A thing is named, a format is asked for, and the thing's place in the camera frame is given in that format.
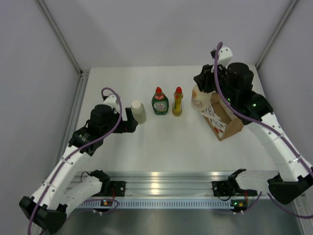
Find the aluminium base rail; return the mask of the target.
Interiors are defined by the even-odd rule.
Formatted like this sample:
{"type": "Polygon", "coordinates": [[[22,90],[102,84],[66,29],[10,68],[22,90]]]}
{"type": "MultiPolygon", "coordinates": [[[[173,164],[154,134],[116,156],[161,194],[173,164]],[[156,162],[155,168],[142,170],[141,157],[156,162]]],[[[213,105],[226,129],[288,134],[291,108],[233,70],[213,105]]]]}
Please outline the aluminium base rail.
{"type": "Polygon", "coordinates": [[[124,181],[128,199],[213,198],[213,181],[226,180],[231,171],[136,172],[105,171],[112,181],[124,181]]]}

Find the left aluminium frame post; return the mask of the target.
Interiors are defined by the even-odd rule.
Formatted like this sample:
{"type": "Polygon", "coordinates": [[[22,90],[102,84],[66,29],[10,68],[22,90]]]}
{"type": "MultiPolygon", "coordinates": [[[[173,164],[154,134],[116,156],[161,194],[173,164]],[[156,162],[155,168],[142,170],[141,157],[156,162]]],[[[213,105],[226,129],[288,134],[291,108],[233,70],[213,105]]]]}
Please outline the left aluminium frame post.
{"type": "Polygon", "coordinates": [[[39,9],[41,10],[44,18],[47,20],[49,26],[51,27],[51,30],[53,31],[57,41],[59,42],[62,50],[64,51],[65,55],[69,59],[71,65],[73,66],[74,70],[76,71],[78,75],[77,85],[75,88],[75,93],[72,101],[72,105],[70,108],[69,116],[67,119],[67,127],[69,128],[74,124],[75,117],[76,117],[76,109],[78,105],[78,95],[81,89],[81,77],[83,74],[83,70],[79,66],[74,54],[72,53],[70,46],[68,45],[63,33],[61,32],[60,28],[58,27],[54,17],[52,16],[48,5],[44,0],[36,0],[36,4],[38,5],[39,9]]]}

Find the watermelon print canvas bag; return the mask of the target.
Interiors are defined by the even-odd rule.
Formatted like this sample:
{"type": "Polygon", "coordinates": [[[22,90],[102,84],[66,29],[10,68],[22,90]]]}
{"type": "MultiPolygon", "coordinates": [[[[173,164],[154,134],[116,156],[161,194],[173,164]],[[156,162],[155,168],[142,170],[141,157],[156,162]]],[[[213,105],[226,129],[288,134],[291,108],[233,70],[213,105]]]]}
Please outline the watermelon print canvas bag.
{"type": "Polygon", "coordinates": [[[244,127],[216,92],[211,93],[210,103],[201,114],[219,141],[236,135],[244,127]]]}

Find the cream lotion bottle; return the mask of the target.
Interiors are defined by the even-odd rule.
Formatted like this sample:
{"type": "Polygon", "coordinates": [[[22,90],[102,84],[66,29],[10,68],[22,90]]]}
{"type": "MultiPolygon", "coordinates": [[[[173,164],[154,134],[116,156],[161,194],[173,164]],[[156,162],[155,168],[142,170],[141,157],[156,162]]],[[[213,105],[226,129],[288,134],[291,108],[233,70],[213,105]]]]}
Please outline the cream lotion bottle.
{"type": "Polygon", "coordinates": [[[204,111],[210,104],[212,93],[205,93],[199,90],[196,84],[192,89],[191,105],[197,111],[204,111]]]}

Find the aluminium frame post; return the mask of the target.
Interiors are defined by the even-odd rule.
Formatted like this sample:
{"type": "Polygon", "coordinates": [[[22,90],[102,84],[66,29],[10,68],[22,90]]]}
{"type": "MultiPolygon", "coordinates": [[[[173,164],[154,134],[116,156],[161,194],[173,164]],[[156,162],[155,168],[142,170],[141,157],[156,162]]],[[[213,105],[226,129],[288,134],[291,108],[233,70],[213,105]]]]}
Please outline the aluminium frame post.
{"type": "Polygon", "coordinates": [[[49,26],[51,27],[51,30],[53,31],[57,41],[59,42],[62,50],[64,51],[65,55],[69,59],[71,65],[73,66],[74,70],[76,71],[78,75],[77,85],[75,88],[75,93],[72,101],[72,105],[70,108],[69,116],[67,119],[67,127],[69,128],[74,124],[75,117],[76,117],[76,109],[78,105],[78,95],[81,89],[81,77],[83,74],[83,70],[79,66],[74,54],[72,53],[70,46],[68,45],[63,33],[61,32],[60,28],[58,27],[54,17],[52,16],[48,5],[44,0],[36,0],[36,4],[38,5],[39,9],[41,10],[44,18],[47,20],[49,26]]]}
{"type": "Polygon", "coordinates": [[[283,28],[286,26],[289,18],[291,17],[292,13],[296,9],[297,5],[300,3],[300,0],[290,0],[286,9],[283,11],[283,14],[280,16],[279,21],[274,25],[274,30],[270,33],[269,38],[263,47],[260,55],[257,58],[255,67],[258,70],[261,65],[264,63],[266,57],[268,56],[271,48],[275,44],[276,40],[278,39],[280,33],[282,32],[283,28]]]}

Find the yellow dish soap bottle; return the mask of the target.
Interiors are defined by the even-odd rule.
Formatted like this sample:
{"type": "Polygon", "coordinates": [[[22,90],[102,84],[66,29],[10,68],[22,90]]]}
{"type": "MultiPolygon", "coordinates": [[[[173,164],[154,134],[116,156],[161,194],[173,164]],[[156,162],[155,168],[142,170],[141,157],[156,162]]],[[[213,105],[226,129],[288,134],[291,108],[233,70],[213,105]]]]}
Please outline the yellow dish soap bottle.
{"type": "Polygon", "coordinates": [[[181,87],[177,87],[174,92],[174,102],[172,105],[172,114],[179,117],[182,113],[183,92],[181,87]]]}

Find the right aluminium frame post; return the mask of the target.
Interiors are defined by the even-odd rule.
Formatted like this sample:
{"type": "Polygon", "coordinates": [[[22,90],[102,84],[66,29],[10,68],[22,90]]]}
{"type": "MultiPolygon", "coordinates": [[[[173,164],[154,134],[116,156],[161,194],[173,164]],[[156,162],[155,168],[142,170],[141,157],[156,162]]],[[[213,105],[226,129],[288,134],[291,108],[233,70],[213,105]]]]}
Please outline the right aluminium frame post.
{"type": "Polygon", "coordinates": [[[290,0],[286,9],[283,11],[283,14],[280,16],[279,21],[274,25],[274,30],[270,33],[269,38],[263,47],[260,55],[257,58],[255,67],[258,70],[261,65],[264,63],[266,57],[268,56],[271,48],[275,44],[276,40],[278,39],[280,33],[282,32],[283,28],[286,26],[289,18],[291,17],[292,13],[296,9],[297,5],[300,3],[300,0],[290,0]]]}

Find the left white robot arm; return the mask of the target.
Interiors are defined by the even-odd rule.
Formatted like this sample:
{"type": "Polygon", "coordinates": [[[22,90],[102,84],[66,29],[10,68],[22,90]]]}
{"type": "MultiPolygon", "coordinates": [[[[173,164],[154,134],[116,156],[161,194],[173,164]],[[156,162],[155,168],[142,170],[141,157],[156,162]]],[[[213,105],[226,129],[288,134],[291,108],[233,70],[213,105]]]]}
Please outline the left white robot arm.
{"type": "Polygon", "coordinates": [[[101,170],[92,171],[79,185],[68,186],[79,167],[91,159],[112,133],[133,133],[138,125],[130,108],[126,108],[127,120],[109,105],[99,104],[91,111],[86,124],[75,131],[49,177],[31,196],[24,196],[19,206],[31,223],[53,235],[65,224],[71,212],[92,196],[112,196],[113,183],[101,170]]]}

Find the pale green white-capped bottle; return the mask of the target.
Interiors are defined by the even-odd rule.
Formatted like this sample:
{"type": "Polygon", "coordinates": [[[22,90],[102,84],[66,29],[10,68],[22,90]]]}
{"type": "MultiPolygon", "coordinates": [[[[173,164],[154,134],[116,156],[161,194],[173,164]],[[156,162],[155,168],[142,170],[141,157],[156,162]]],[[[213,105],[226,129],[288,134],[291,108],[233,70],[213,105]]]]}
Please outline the pale green white-capped bottle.
{"type": "Polygon", "coordinates": [[[145,108],[139,100],[134,100],[131,103],[131,111],[138,124],[143,124],[146,121],[145,108]]]}

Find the green dish soap bottle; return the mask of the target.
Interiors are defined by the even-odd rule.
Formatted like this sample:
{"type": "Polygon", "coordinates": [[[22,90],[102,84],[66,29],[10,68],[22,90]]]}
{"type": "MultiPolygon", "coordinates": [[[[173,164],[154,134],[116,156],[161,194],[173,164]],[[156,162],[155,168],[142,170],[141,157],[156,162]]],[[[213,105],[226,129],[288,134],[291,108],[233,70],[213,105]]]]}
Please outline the green dish soap bottle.
{"type": "Polygon", "coordinates": [[[156,92],[152,98],[152,108],[156,115],[166,115],[169,109],[169,100],[160,87],[156,88],[156,92]]]}

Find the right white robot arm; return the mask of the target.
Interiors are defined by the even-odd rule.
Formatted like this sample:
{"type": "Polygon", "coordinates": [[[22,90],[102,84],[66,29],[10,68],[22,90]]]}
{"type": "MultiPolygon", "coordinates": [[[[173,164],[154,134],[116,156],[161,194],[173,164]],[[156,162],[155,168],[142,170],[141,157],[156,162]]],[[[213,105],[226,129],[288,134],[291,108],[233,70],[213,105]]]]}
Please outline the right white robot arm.
{"type": "Polygon", "coordinates": [[[256,136],[278,169],[275,174],[239,169],[226,180],[228,190],[232,194],[265,191],[287,205],[313,185],[313,167],[290,143],[266,98],[253,91],[253,78],[248,65],[231,63],[216,69],[204,65],[194,81],[199,91],[215,92],[226,102],[226,107],[256,136]]]}

